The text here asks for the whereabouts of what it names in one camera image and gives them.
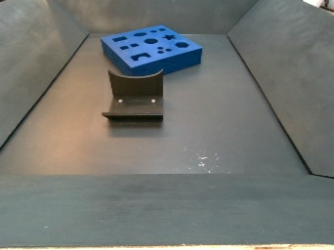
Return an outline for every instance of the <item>dark gray metal surface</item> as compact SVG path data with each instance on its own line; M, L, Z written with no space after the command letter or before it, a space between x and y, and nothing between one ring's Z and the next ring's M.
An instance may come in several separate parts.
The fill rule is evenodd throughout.
M312 172L334 176L334 18L261 0L229 36Z
M0 247L334 244L333 188L312 176L2 176Z
M202 64L165 76L165 121L110 123L99 36L83 43L0 152L0 174L308 174L223 35L193 35Z
M165 24L179 33L226 34L257 0L59 0L91 33Z
M87 36L66 12L51 0L0 4L0 146Z

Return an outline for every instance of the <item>blue foam block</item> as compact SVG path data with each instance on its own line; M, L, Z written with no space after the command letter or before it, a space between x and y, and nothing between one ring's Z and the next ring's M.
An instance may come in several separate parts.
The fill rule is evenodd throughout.
M102 48L126 75L165 74L201 64L202 47L165 25L105 36Z

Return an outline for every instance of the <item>star-shaped cutout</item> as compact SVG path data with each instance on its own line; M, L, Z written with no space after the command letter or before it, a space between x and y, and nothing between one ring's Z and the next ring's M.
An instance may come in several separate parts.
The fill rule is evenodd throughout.
M177 39L175 35L166 35L163 38L166 38L167 40Z

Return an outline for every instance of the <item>black bracket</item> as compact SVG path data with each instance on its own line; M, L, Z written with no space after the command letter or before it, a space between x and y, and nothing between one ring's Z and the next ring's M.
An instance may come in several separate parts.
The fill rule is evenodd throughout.
M110 111L102 115L113 120L163 119L163 70L147 76L125 76L109 71L113 90Z

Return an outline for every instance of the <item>circular cutout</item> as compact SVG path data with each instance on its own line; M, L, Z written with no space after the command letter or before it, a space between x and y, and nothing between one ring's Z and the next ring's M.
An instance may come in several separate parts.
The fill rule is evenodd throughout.
M155 43L158 43L158 40L154 39L154 38L149 38L143 42L147 43L147 44L155 44Z
M175 46L179 47L179 48L187 48L190 46L190 44L186 43L186 42L179 42L179 43L175 44Z
M137 33L135 36L145 36L146 33L145 32L141 32L141 33Z

